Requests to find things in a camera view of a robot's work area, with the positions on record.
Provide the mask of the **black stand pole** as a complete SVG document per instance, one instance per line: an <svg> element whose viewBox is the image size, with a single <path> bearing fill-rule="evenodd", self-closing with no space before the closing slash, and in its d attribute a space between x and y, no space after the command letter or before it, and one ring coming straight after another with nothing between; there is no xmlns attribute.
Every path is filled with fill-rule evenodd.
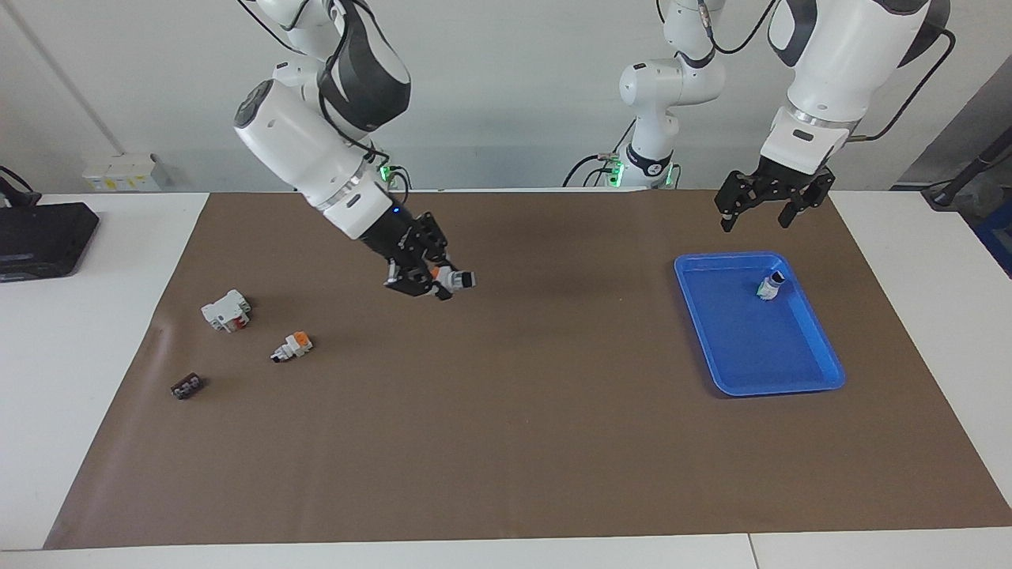
<svg viewBox="0 0 1012 569"><path fill-rule="evenodd" d="M972 159L954 177L930 183L921 190L921 195L935 210L946 210L951 207L959 192L964 190L977 176L985 173L1002 162L1012 158L1012 125L1009 125L984 151Z"/></svg>

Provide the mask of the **blue plastic tray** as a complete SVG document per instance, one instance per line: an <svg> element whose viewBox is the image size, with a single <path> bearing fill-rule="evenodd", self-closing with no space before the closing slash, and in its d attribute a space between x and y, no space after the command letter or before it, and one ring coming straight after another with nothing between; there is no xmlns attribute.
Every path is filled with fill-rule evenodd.
<svg viewBox="0 0 1012 569"><path fill-rule="evenodd" d="M787 277L762 301L766 275ZM846 374L787 259L771 250L684 254L673 262L713 384L732 397L839 390Z"/></svg>

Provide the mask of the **black flat device box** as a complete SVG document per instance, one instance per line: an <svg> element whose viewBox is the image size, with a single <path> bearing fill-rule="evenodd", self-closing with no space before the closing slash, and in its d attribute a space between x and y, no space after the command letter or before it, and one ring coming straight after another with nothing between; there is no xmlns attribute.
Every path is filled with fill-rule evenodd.
<svg viewBox="0 0 1012 569"><path fill-rule="evenodd" d="M98 224L83 202L0 208L0 282L75 273Z"/></svg>

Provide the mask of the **orange-based switch with silver tip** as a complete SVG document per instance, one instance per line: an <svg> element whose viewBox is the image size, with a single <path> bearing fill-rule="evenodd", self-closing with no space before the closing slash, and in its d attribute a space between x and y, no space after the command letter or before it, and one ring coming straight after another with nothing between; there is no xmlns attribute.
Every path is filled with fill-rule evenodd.
<svg viewBox="0 0 1012 569"><path fill-rule="evenodd" d="M313 347L313 342L306 332L296 331L293 334L286 336L285 342L269 356L269 359L274 363L284 363L285 361L306 356Z"/></svg>

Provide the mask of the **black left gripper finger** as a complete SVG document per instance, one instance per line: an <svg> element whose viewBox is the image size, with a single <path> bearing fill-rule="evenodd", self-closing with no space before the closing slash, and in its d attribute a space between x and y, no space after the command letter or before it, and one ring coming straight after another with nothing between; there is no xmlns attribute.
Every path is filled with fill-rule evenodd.
<svg viewBox="0 0 1012 569"><path fill-rule="evenodd" d="M780 213L780 227L788 229L795 218L807 209L819 208L828 197L836 176L828 167L821 167L810 183L805 187L791 188L787 204Z"/></svg>
<svg viewBox="0 0 1012 569"><path fill-rule="evenodd" d="M767 201L771 187L772 177L758 171L751 175L741 171L730 172L715 197L723 231L730 233L742 213Z"/></svg>

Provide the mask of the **brown table mat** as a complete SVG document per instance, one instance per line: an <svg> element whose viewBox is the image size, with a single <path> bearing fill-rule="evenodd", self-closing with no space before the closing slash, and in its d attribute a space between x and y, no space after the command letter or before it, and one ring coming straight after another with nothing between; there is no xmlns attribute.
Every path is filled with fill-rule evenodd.
<svg viewBox="0 0 1012 569"><path fill-rule="evenodd" d="M385 289L294 194L207 198L44 547L1012 526L835 205L731 233L698 191L410 206L473 291ZM712 385L673 262L745 250L795 267L841 389Z"/></svg>

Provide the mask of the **blue crate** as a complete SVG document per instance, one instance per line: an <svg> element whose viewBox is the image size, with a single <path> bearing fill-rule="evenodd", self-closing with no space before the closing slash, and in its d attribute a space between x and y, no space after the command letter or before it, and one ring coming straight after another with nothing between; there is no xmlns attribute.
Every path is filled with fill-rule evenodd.
<svg viewBox="0 0 1012 569"><path fill-rule="evenodd" d="M973 234L1012 280L1012 198L977 223Z"/></svg>

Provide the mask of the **white wall socket box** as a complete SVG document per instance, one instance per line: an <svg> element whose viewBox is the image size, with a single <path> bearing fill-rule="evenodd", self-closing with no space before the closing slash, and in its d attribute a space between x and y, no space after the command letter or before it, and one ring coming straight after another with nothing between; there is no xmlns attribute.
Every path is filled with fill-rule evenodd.
<svg viewBox="0 0 1012 569"><path fill-rule="evenodd" d="M130 153L90 164L81 174L97 192L159 192L170 187L162 164L151 153Z"/></svg>

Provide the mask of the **orange-based switch with black knob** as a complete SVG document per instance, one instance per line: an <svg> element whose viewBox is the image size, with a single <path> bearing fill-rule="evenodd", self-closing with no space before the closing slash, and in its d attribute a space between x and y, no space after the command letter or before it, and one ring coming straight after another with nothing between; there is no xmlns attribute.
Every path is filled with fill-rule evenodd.
<svg viewBox="0 0 1012 569"><path fill-rule="evenodd" d="M476 274L470 271L452 269L450 266L433 267L431 270L433 280L446 291L455 294L463 289L476 287Z"/></svg>

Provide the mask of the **white circuit breaker with red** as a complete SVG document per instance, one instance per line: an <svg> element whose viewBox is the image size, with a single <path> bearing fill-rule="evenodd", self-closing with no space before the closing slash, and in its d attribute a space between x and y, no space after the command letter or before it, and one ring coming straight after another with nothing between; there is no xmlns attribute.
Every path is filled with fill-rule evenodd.
<svg viewBox="0 0 1012 569"><path fill-rule="evenodd" d="M216 302L203 306L200 313L214 329L232 333L248 325L251 305L238 289L230 289Z"/></svg>

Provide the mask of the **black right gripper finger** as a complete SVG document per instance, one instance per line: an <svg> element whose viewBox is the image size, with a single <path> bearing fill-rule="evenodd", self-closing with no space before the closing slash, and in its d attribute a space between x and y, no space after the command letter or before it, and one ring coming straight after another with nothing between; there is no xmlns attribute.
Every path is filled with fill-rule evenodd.
<svg viewBox="0 0 1012 569"><path fill-rule="evenodd" d="M384 287L408 296L435 296L440 301L448 301L453 292L441 280L448 270L446 266L435 266L423 273L420 269L391 264Z"/></svg>
<svg viewBox="0 0 1012 569"><path fill-rule="evenodd" d="M423 253L425 260L436 267L448 267L450 270L455 270L455 264L452 263L451 257L446 251L448 240L433 213L425 212L417 217L417 227L419 240L425 249Z"/></svg>

